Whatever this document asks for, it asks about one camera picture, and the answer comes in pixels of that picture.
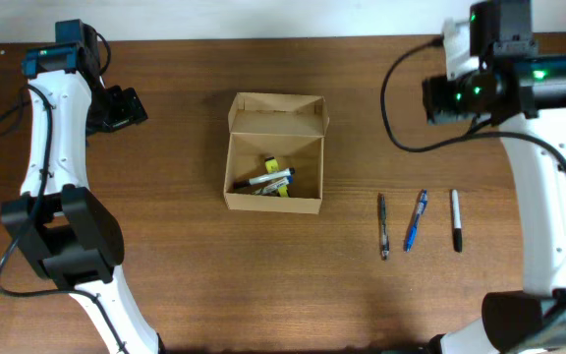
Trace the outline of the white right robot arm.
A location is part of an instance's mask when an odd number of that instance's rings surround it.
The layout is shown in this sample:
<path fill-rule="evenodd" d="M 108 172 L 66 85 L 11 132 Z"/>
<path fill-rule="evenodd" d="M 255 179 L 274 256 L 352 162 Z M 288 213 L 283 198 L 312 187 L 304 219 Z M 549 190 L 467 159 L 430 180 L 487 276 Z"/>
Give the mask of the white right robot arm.
<path fill-rule="evenodd" d="M 523 234 L 523 287 L 492 292 L 481 317 L 435 353 L 566 348 L 566 55 L 542 55 L 527 1 L 482 1 L 444 24 L 446 75 L 424 81 L 431 124 L 481 119 L 508 155 Z"/>

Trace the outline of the silver black marker pen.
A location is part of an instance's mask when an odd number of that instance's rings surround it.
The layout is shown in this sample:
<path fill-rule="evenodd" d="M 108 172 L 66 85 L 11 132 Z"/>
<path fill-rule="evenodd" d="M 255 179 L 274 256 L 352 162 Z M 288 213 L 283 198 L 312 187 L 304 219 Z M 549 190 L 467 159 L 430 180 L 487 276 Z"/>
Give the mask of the silver black marker pen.
<path fill-rule="evenodd" d="M 463 252 L 462 223 L 460 214 L 459 195 L 457 190 L 451 191 L 452 217 L 453 217 L 453 246 L 457 253 Z"/>

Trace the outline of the blue whiteboard marker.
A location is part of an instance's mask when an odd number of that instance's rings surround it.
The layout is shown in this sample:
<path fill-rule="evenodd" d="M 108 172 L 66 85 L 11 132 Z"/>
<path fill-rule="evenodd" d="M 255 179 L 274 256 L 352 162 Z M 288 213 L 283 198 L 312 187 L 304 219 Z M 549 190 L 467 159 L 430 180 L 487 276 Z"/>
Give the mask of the blue whiteboard marker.
<path fill-rule="evenodd" d="M 288 191 L 288 185 L 291 184 L 292 182 L 293 182 L 293 178 L 291 176 L 287 176 L 254 191 L 253 195 L 258 195 L 258 196 L 276 195 L 278 197 L 289 198 L 290 195 Z"/>

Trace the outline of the blue ballpoint pen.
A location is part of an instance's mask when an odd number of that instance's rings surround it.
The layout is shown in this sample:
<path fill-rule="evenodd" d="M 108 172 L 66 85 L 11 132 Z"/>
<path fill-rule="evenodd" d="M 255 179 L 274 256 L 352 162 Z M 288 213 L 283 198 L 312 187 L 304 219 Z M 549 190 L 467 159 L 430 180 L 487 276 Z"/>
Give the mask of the blue ballpoint pen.
<path fill-rule="evenodd" d="M 412 218 L 412 223 L 408 230 L 408 234 L 405 242 L 406 252 L 410 252 L 413 248 L 413 245 L 417 237 L 421 217 L 425 213 L 426 205 L 427 205 L 427 190 L 423 189 L 421 190 L 420 196 L 417 200 L 417 204 L 414 210 L 414 216 Z"/>

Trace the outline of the black ballpoint pen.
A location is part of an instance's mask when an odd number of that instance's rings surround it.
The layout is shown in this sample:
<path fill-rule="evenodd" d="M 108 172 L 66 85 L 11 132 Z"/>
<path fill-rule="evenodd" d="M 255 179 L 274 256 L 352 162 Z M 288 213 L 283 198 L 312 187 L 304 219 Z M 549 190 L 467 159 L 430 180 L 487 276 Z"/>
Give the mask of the black ballpoint pen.
<path fill-rule="evenodd" d="M 381 248 L 380 254 L 384 261 L 387 261 L 390 254 L 390 244 L 387 231 L 387 208 L 385 203 L 385 196 L 383 194 L 379 195 L 379 220 L 380 220 L 380 231 L 381 231 Z"/>

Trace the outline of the black whiteboard marker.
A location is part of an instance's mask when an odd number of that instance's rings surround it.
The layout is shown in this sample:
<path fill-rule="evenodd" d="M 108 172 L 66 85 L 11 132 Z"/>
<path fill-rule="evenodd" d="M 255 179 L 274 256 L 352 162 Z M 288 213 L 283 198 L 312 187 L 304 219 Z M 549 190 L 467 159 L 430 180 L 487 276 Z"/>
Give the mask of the black whiteboard marker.
<path fill-rule="evenodd" d="M 234 189 L 243 189 L 243 188 L 247 188 L 249 186 L 252 185 L 257 185 L 257 184 L 262 184 L 271 180 L 276 180 L 276 179 L 280 179 L 283 177 L 289 177 L 294 175 L 296 172 L 296 170 L 293 167 L 281 170 L 281 171 L 277 171 L 277 172 L 272 172 L 272 173 L 268 173 L 268 174 L 264 174 L 258 177 L 254 177 L 254 178 L 250 178 L 247 180 L 243 180 L 243 181 L 239 181 L 239 182 L 234 182 L 233 183 L 233 188 Z"/>

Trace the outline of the brown cardboard box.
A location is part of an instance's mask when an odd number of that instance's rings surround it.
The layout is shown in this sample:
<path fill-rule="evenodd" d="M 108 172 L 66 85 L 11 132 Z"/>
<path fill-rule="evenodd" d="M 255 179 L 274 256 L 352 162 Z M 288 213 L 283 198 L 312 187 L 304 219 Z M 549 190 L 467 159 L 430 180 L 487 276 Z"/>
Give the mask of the brown cardboard box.
<path fill-rule="evenodd" d="M 229 113 L 229 145 L 223 187 L 233 210 L 318 214 L 329 115 L 317 95 L 239 92 Z M 278 164 L 287 192 L 258 195 L 266 160 Z"/>

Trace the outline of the yellow highlighter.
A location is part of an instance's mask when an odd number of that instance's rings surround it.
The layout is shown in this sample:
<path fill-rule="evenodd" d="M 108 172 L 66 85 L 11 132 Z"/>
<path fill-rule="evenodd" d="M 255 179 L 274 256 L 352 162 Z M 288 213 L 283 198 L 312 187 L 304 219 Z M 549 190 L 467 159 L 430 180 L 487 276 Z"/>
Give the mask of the yellow highlighter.
<path fill-rule="evenodd" d="M 264 165 L 268 173 L 281 171 L 277 160 L 273 156 L 268 157 L 264 161 Z"/>

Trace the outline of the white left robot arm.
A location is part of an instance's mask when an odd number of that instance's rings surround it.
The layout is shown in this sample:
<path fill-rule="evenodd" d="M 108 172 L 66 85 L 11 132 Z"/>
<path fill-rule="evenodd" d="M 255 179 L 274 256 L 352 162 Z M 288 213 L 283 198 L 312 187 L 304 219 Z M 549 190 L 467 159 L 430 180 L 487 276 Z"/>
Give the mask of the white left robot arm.
<path fill-rule="evenodd" d="M 28 170 L 17 199 L 1 205 L 12 241 L 0 261 L 0 294 L 67 294 L 112 353 L 162 353 L 160 334 L 139 310 L 122 263 L 117 219 L 90 191 L 87 139 L 146 120 L 133 88 L 107 87 L 106 39 L 81 20 L 58 22 L 55 41 L 28 50 L 26 83 L 11 112 L 31 109 Z"/>

